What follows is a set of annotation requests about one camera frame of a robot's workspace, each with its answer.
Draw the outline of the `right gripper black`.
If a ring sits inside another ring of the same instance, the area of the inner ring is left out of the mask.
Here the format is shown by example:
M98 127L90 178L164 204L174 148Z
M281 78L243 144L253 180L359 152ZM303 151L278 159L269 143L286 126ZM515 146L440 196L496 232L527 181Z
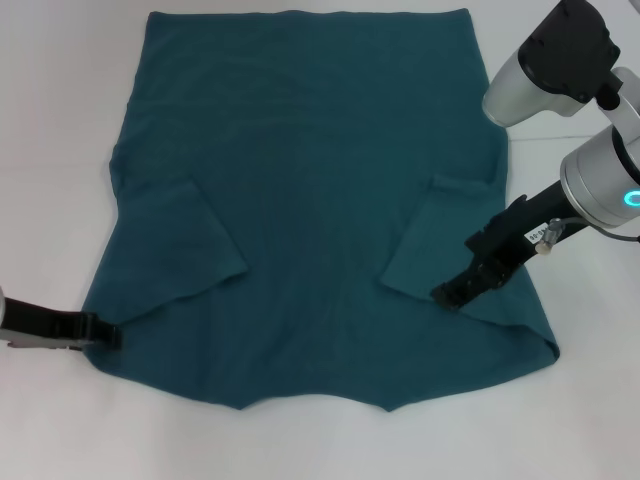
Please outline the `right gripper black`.
M431 299L445 310L466 306L484 293L501 288L534 256L534 246L526 235L553 219L575 217L557 181L537 195L518 197L503 212L493 216L465 241L473 253L470 266L452 280L431 290Z

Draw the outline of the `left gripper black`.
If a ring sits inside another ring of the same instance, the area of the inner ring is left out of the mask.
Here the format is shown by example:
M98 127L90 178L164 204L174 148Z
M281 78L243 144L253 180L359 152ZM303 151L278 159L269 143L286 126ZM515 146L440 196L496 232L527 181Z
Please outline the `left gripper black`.
M3 339L82 338L88 344L100 344L110 350L122 345L121 329L94 313L52 310L7 298L3 314Z

